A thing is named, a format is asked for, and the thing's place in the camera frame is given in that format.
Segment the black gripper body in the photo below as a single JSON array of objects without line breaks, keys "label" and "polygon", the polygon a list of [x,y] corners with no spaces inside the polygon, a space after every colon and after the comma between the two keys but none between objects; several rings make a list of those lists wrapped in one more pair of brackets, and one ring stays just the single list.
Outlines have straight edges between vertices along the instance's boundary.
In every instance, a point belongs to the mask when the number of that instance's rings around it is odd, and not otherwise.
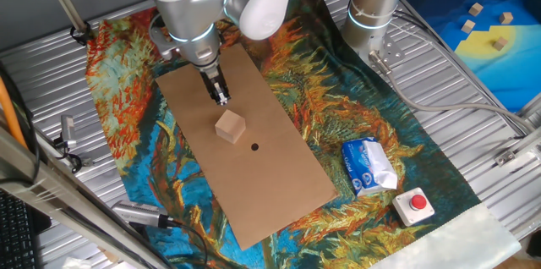
[{"label": "black gripper body", "polygon": [[224,91],[223,75],[219,63],[199,68],[199,72],[208,91]]}]

